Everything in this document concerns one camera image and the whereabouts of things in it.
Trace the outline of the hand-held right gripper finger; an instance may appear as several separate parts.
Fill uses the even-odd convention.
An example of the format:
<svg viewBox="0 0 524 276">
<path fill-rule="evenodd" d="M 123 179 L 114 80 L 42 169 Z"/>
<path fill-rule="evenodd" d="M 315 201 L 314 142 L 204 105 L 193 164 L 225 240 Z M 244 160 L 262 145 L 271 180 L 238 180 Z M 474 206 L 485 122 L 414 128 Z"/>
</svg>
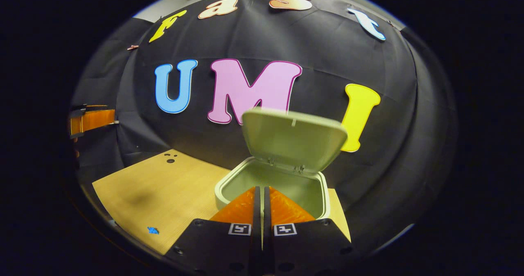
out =
<svg viewBox="0 0 524 276">
<path fill-rule="evenodd" d="M 270 187 L 264 188 L 263 276 L 343 276 L 361 255 L 330 218 L 273 224 Z"/>
<path fill-rule="evenodd" d="M 164 255 L 185 276 L 262 276 L 261 190 L 243 222 L 196 218 Z"/>
</svg>

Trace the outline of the pale green desktop garbage bin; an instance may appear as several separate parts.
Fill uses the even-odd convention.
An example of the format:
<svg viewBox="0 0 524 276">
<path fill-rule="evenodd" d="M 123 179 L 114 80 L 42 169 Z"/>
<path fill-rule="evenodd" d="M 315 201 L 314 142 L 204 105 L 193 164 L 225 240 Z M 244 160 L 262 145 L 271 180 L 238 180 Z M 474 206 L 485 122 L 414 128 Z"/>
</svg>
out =
<svg viewBox="0 0 524 276">
<path fill-rule="evenodd" d="M 323 171 L 339 156 L 348 133 L 333 119 L 254 107 L 242 115 L 250 157 L 215 185 L 217 209 L 251 187 L 270 186 L 316 219 L 330 216 Z"/>
</svg>

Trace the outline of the wooden desktop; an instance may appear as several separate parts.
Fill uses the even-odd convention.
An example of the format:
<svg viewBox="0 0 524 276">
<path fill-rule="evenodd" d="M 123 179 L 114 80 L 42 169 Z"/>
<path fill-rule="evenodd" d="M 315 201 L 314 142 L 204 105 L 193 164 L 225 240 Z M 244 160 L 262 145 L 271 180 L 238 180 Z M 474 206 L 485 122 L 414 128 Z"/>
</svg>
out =
<svg viewBox="0 0 524 276">
<path fill-rule="evenodd" d="M 215 185 L 231 170 L 169 150 L 92 183 L 105 210 L 126 233 L 166 254 L 191 220 L 218 212 Z M 342 205 L 329 188 L 332 219 L 347 238 Z M 159 235 L 149 234 L 156 227 Z"/>
</svg>

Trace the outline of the black backdrop cloth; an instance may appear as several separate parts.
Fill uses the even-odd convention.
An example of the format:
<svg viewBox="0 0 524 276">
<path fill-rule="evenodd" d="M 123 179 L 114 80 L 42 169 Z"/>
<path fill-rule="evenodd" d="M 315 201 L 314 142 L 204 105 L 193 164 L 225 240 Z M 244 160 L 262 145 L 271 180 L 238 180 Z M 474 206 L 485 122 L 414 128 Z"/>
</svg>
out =
<svg viewBox="0 0 524 276">
<path fill-rule="evenodd" d="M 242 115 L 254 107 L 340 122 L 348 138 L 323 174 L 362 254 L 428 209 L 457 140 L 434 54 L 351 0 L 156 3 L 103 42 L 72 101 L 114 108 L 120 122 L 77 143 L 80 192 L 107 219 L 94 181 L 171 149 L 232 170 L 250 157 Z"/>
</svg>

